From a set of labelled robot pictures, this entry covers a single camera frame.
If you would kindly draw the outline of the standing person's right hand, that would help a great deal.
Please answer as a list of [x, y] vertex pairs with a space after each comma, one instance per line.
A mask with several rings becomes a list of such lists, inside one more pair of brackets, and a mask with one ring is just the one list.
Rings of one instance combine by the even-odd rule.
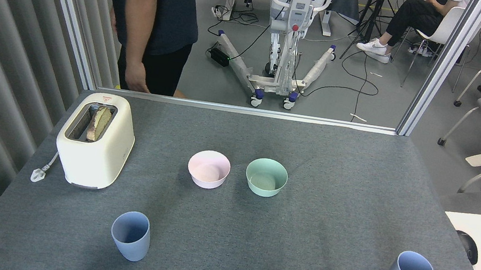
[[142, 62], [126, 61], [124, 76], [129, 91], [150, 93], [146, 81], [146, 69]]

